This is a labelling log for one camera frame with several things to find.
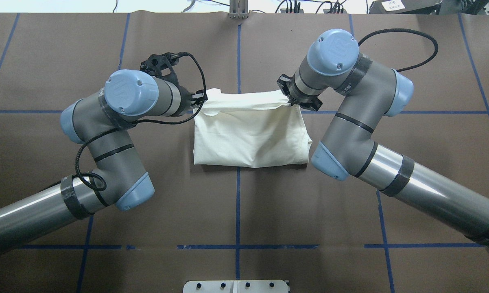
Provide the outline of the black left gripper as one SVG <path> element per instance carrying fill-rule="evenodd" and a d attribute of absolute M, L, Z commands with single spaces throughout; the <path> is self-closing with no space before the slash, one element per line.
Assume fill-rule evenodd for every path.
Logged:
<path fill-rule="evenodd" d="M 158 86 L 158 99 L 150 116 L 182 116 L 192 108 L 198 108 L 208 100 L 206 92 L 191 93 L 179 82 L 172 68 L 179 62 L 179 54 L 166 52 L 152 54 L 141 62 L 140 70 L 152 76 Z"/>

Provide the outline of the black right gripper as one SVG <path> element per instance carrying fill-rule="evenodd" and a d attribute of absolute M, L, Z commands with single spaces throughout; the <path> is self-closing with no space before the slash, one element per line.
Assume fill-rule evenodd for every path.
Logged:
<path fill-rule="evenodd" d="M 288 98 L 289 104 L 297 104 L 301 108 L 314 112 L 322 106 L 318 96 L 323 93 L 323 89 L 314 89 L 306 85 L 299 73 L 295 73 L 292 77 L 281 74 L 277 84 L 282 94 Z"/>

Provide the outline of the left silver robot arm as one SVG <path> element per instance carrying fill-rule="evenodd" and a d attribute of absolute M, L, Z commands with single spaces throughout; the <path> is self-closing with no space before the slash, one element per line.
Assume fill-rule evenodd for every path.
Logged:
<path fill-rule="evenodd" d="M 73 175 L 18 202 L 0 208 L 0 257 L 97 211 L 134 208 L 155 194 L 129 129 L 156 116 L 197 115 L 207 89 L 182 87 L 173 66 L 190 52 L 151 55 L 138 70 L 113 72 L 97 93 L 68 106 L 60 115 L 62 131 L 80 145 Z"/>

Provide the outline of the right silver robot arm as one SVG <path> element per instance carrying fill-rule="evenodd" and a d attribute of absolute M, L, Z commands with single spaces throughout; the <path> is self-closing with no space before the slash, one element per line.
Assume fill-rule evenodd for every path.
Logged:
<path fill-rule="evenodd" d="M 312 165 L 339 181 L 352 175 L 483 245 L 489 254 L 489 198 L 372 139 L 382 117 L 398 115 L 414 92 L 410 79 L 359 50 L 340 28 L 323 32 L 293 76 L 278 86 L 290 106 L 316 112 L 332 89 L 343 102 L 312 155 Z"/>

